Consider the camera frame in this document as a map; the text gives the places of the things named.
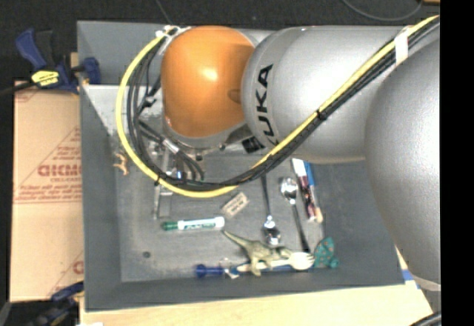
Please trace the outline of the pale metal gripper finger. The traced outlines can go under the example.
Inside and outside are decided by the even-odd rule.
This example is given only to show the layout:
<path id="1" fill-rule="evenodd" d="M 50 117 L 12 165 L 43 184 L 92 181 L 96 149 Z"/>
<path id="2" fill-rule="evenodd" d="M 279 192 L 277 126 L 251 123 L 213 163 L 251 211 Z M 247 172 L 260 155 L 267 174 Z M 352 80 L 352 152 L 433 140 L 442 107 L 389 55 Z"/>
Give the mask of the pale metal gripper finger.
<path id="1" fill-rule="evenodd" d="M 161 198 L 161 185 L 154 184 L 153 191 L 153 218 L 158 219 L 160 214 L 160 198 Z"/>
<path id="2" fill-rule="evenodd" d="M 162 188 L 162 216 L 169 217 L 172 210 L 173 192 L 165 187 Z"/>

